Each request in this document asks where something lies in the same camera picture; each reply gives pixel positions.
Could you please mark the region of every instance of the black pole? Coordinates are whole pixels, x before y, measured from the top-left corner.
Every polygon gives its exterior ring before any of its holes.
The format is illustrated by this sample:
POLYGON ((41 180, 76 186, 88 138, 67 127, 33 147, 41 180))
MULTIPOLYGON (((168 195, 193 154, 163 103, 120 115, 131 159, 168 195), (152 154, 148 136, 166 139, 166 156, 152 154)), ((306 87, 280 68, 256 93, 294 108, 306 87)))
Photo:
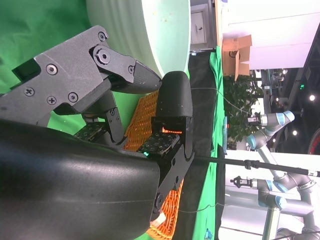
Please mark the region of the black pole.
POLYGON ((207 157, 207 156, 196 156, 196 159, 200 160, 200 161, 210 162, 210 163, 244 166, 246 169, 251 169, 251 167, 256 168, 256 169, 262 168, 262 169, 276 170, 276 171, 282 171, 282 172, 287 172, 287 173, 320 177, 320 171, 307 170, 307 169, 303 169, 303 168, 265 163, 265 162, 260 162, 258 160, 244 160, 244 161, 242 161, 242 160, 236 160, 236 159, 207 157))

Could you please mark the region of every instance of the robotic hand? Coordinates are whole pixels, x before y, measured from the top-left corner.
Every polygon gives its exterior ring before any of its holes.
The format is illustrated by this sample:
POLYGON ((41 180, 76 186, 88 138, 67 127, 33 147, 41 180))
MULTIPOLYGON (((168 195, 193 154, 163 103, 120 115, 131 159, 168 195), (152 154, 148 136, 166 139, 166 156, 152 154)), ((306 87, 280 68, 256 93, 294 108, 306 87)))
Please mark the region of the robotic hand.
POLYGON ((106 38, 94 26, 39 54, 14 70, 21 84, 0 95, 0 239, 137 238, 189 169, 187 75, 169 72, 161 80, 110 49, 106 38), (151 137, 137 152, 122 150, 126 138, 111 91, 158 89, 151 137), (51 111, 82 114, 86 126, 75 136, 46 128, 51 111))

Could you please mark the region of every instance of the orange woven basket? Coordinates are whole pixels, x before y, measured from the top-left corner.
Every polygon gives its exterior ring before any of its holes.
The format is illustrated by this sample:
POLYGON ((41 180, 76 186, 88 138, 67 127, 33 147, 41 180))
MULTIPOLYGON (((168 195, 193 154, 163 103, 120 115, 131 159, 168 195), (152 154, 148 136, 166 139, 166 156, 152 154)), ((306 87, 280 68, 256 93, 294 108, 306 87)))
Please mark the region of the orange woven basket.
MULTIPOLYGON (((154 92, 140 98, 131 123, 125 135, 128 142, 125 149, 136 151, 149 138, 152 133, 151 117, 156 115, 158 92, 154 92)), ((181 189, 184 181, 181 182, 178 191, 170 191, 166 197, 162 211, 165 214, 165 221, 158 227, 151 224, 147 233, 155 240, 171 240, 176 229, 181 189)))

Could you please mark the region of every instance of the cardboard box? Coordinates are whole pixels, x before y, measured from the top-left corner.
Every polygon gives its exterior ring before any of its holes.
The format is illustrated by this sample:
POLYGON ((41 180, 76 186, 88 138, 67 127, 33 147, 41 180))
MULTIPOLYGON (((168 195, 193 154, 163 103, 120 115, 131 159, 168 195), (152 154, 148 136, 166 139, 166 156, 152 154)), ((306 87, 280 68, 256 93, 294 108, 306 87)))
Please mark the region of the cardboard box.
POLYGON ((238 75, 250 76, 249 64, 251 35, 223 39, 222 42, 222 69, 224 76, 234 75, 236 81, 238 75))

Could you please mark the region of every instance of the white wall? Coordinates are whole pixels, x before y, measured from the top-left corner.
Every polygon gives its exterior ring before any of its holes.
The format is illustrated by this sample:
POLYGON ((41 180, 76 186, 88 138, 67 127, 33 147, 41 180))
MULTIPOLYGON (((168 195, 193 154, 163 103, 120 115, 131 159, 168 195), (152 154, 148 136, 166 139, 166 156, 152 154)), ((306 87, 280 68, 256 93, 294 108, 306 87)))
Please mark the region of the white wall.
POLYGON ((237 240, 237 239, 261 240, 262 236, 220 227, 219 240, 237 240))
POLYGON ((320 1, 229 0, 227 7, 223 37, 251 34, 250 69, 304 66, 320 23, 320 1))
POLYGON ((251 106, 251 113, 253 115, 255 113, 260 113, 261 115, 265 114, 265 104, 262 97, 258 98, 258 101, 256 101, 255 104, 251 106))

